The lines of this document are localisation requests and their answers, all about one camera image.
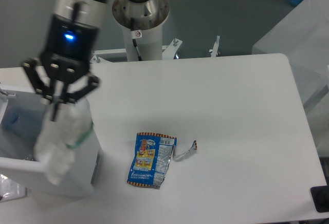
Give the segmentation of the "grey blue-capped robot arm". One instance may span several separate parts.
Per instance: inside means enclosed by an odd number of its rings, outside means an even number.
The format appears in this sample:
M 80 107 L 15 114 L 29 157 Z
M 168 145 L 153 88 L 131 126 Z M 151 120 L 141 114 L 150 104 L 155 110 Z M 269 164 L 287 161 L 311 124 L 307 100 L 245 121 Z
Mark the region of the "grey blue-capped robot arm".
M 106 4 L 107 0 L 56 0 L 43 50 L 21 63 L 35 93 L 54 105 L 51 121 L 59 105 L 75 104 L 100 84 L 89 61 Z

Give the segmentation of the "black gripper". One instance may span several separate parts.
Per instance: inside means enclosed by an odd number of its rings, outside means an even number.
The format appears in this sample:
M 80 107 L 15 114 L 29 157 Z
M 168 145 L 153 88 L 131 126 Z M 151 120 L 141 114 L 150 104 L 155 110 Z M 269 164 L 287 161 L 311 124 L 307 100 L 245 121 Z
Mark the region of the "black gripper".
M 45 48 L 40 54 L 43 68 L 49 77 L 49 85 L 40 78 L 36 67 L 39 60 L 28 58 L 21 62 L 27 78 L 36 94 L 46 103 L 53 104 L 51 121 L 55 121 L 59 104 L 76 103 L 100 85 L 100 79 L 89 74 L 86 85 L 68 92 L 74 83 L 89 72 L 92 47 L 99 29 L 95 26 L 73 23 L 70 19 L 53 15 Z M 57 80 L 64 82 L 60 96 L 56 96 Z

